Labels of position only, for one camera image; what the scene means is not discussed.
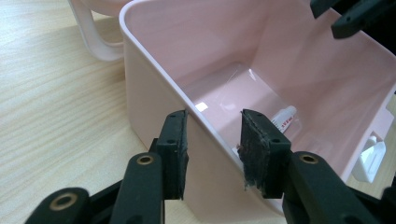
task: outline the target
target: pink plastic container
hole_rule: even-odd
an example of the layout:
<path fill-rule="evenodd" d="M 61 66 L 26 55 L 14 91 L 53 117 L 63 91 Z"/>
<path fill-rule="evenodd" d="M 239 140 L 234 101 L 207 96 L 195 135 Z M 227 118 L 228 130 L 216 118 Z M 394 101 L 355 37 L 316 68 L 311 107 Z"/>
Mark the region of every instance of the pink plastic container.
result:
<path fill-rule="evenodd" d="M 393 116 L 396 59 L 364 33 L 334 40 L 308 0 L 143 0 L 120 13 L 128 113 L 149 147 L 165 116 L 190 111 L 185 201 L 204 221 L 273 217 L 280 203 L 244 191 L 240 111 L 294 105 L 292 150 L 322 156 L 346 180 L 367 138 Z"/>

